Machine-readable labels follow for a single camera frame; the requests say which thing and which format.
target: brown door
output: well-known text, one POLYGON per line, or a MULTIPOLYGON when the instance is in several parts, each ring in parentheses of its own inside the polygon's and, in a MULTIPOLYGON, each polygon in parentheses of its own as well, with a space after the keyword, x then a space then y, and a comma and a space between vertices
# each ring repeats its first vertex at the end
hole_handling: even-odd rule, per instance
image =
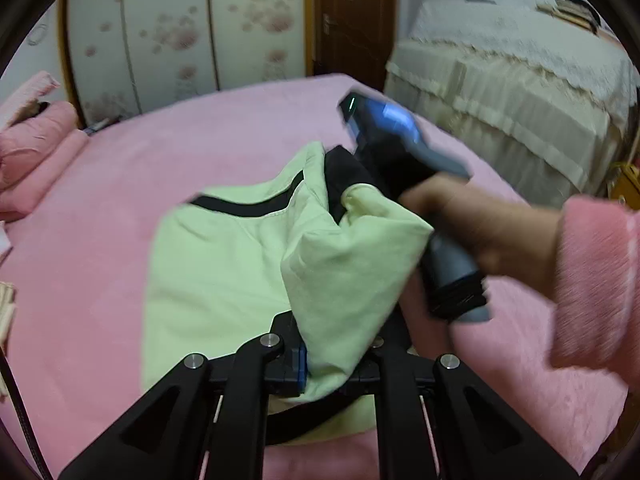
POLYGON ((341 72, 382 90, 396 0, 316 0, 316 73, 341 72))

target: beige cloth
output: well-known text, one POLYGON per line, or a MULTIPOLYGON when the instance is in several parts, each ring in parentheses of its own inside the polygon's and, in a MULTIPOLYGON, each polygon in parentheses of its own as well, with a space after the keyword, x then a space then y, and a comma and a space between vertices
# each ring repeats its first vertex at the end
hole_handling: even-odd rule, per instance
POLYGON ((590 92, 514 57, 400 41, 385 94, 461 139, 528 202, 595 192, 622 133, 590 92))

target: black cable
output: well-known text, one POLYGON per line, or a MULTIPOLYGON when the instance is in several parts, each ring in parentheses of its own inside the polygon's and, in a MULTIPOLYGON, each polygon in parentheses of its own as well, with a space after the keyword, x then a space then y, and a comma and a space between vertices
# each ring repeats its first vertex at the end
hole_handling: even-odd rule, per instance
POLYGON ((31 450, 31 455, 35 460, 38 471, 42 476, 42 480, 53 480, 53 476, 51 476, 51 472, 49 471, 47 463, 40 451, 40 446, 38 446, 36 435, 33 433, 33 428, 29 422, 29 416, 27 415, 27 410, 24 407, 24 402, 22 402, 18 385, 15 383, 14 375, 11 372, 11 368, 9 367, 9 363, 6 360, 2 349, 0 349, 0 375, 2 375, 4 383, 6 384, 6 389, 9 391, 9 396, 14 404, 15 412, 18 415, 18 420, 20 421, 24 438, 31 450))

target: pink blanket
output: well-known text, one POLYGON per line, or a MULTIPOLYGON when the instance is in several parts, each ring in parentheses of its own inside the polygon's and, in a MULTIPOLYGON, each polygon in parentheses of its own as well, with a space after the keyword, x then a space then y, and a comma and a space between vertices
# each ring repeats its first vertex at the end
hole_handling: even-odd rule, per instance
MULTIPOLYGON (((55 475, 140 395, 146 262, 160 217, 203 187, 273 178, 311 140, 351 145, 336 105, 355 85, 346 76, 265 84, 115 125, 11 226, 15 249, 0 269, 18 288, 9 358, 55 475)), ((467 161, 476 185, 519 200, 465 146, 422 127, 467 161)), ((489 292, 495 319, 455 326, 456 351, 581 470, 615 426, 626 388, 599 372, 550 370, 550 307, 509 280, 491 280, 489 292)), ((424 336, 429 328, 415 323, 424 336)), ((0 416, 28 454, 9 403, 0 416)), ((266 452, 273 480, 376 477, 375 431, 266 452)))

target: black object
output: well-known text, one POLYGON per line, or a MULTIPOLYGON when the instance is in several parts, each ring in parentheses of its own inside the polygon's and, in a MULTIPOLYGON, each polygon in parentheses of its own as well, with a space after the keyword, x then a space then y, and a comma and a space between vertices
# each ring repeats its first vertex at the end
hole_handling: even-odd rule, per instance
MULTIPOLYGON (((287 312, 232 356, 187 356, 83 451, 60 480, 259 480, 268 395, 296 396, 287 312), (224 395, 213 423, 220 396, 224 395)), ((465 364, 410 355, 387 327, 337 394, 376 397, 381 480, 577 480, 578 474, 465 364), (429 414, 436 473, 422 403, 429 414)))
MULTIPOLYGON (((356 138, 356 158, 390 199, 397 201, 407 189, 436 173, 469 178, 463 164, 424 142, 412 115, 397 105, 350 92, 338 108, 356 138)), ((431 315, 448 321, 488 320, 484 274, 457 242, 437 228, 437 219, 431 223, 436 231, 420 262, 431 315)))

